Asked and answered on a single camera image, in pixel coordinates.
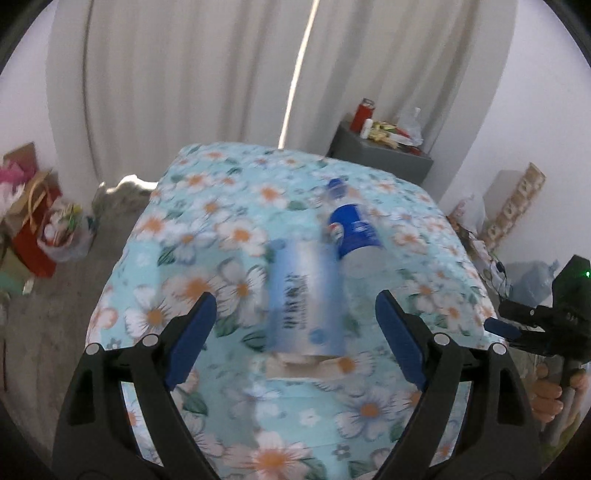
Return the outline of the person's right hand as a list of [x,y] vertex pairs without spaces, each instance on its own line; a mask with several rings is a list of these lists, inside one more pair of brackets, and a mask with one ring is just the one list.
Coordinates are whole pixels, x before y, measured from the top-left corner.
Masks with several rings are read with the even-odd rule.
[[[536,380],[530,389],[530,404],[533,416],[542,424],[553,421],[564,409],[564,404],[560,400],[562,388],[558,383],[551,382],[548,377],[547,365],[545,363],[539,364],[536,367]],[[570,426],[578,418],[581,403],[587,394],[589,380],[589,375],[583,369],[577,370],[571,375],[570,386],[575,390],[576,395],[566,426]]]

